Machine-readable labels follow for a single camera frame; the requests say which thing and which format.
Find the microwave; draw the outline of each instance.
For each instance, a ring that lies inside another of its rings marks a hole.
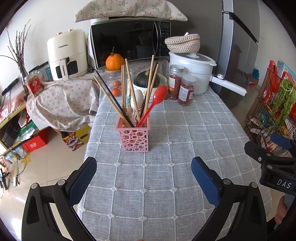
[[[169,56],[165,39],[170,37],[170,22],[153,18],[123,17],[101,21],[91,26],[91,44],[96,68],[105,66],[114,53],[124,59],[139,60]]]

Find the pink plastic basket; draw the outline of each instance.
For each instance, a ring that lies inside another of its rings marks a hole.
[[[148,131],[150,118],[147,118],[147,127],[125,128],[123,120],[118,117],[115,130],[118,131],[125,152],[148,152]]]

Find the screw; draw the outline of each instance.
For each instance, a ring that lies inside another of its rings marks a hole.
[[[59,186],[62,186],[62,185],[64,185],[65,184],[65,180],[64,179],[61,179],[61,180],[59,180],[58,182],[57,182],[57,184],[59,185]]]
[[[31,188],[32,189],[35,189],[37,186],[38,186],[37,183],[33,183],[32,186],[31,186]]]
[[[225,179],[223,179],[223,183],[225,185],[230,185],[231,184],[231,181],[229,179],[225,178]]]
[[[252,183],[251,186],[252,186],[253,188],[257,188],[257,187],[258,187],[257,183]]]

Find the tiled floor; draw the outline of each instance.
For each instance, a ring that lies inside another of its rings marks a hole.
[[[248,89],[247,96],[231,109],[242,126],[244,126],[246,114],[258,92],[256,89]],[[82,164],[85,150],[86,145],[76,151],[71,151],[59,134],[50,131],[48,145],[32,152],[28,157],[31,161],[28,162],[26,169],[19,177],[20,185],[17,187],[10,185],[9,189],[4,192],[0,189],[0,217],[17,240],[21,240],[22,215],[31,184],[37,182],[40,185],[53,185],[59,179],[66,179],[73,170],[78,169]],[[24,164],[21,164],[19,169],[22,170],[23,166]],[[15,176],[15,168],[15,164],[8,166],[11,181]],[[283,194],[272,190],[271,195],[273,207],[268,219],[275,215],[277,204]],[[61,233],[71,239],[55,205],[51,205],[51,207]]]

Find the black chopstick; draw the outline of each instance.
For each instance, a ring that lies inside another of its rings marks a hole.
[[[153,68],[152,76],[154,75],[154,72],[155,72],[155,70],[156,70],[157,63],[158,63],[158,60],[155,62],[155,65],[154,65],[154,68]],[[140,113],[140,118],[142,118],[142,115],[143,115],[143,112],[144,112],[144,107],[145,107],[145,103],[146,103],[147,92],[148,92],[148,88],[147,88],[147,91],[146,91],[146,94],[145,94],[145,98],[144,98],[144,101],[143,101],[143,104],[142,104],[141,113]]]
[[[103,85],[105,86],[106,90],[109,92],[109,94],[110,94],[111,98],[113,99],[114,103],[117,105],[118,109],[122,112],[122,114],[125,117],[125,119],[128,121],[128,123],[131,125],[132,128],[135,128],[135,126],[133,125],[133,123],[131,122],[131,120],[127,116],[127,114],[124,112],[124,110],[122,109],[122,107],[118,103],[117,99],[114,97],[114,95],[112,94],[111,90],[108,88],[107,84],[105,83],[105,81],[100,76],[100,74],[99,74],[99,72],[97,70],[96,70],[96,73],[97,73],[98,77],[100,78],[100,80],[102,81]]]

